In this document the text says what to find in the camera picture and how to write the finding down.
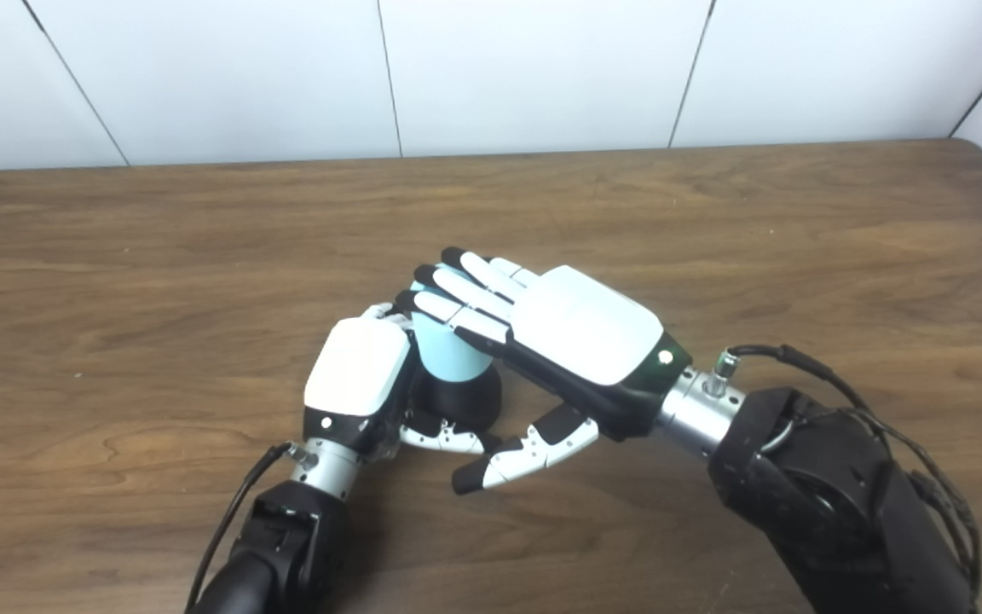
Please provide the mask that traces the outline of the white and black right hand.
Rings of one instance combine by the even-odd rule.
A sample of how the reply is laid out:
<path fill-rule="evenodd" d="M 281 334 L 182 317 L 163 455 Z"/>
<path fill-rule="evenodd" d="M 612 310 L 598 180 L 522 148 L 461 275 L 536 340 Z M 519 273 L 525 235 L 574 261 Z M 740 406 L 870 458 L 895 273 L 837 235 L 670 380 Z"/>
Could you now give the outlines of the white and black right hand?
<path fill-rule="evenodd" d="M 453 471 L 460 496 L 549 469 L 600 437 L 647 437 L 692 367 L 655 312 L 569 265 L 536 275 L 449 247 L 396 299 L 558 399 L 525 434 Z"/>

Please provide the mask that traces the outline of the white and black left hand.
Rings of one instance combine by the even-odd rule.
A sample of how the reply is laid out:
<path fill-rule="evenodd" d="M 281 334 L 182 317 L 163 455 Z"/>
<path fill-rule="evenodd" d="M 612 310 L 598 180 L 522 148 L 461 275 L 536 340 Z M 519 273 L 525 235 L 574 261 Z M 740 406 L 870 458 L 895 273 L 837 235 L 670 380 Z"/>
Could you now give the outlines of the white and black left hand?
<path fill-rule="evenodd" d="M 502 381 L 490 356 L 447 326 L 393 304 L 339 320 L 303 392 L 303 438 L 332 443 L 362 462 L 405 444 L 484 455 L 502 440 Z"/>

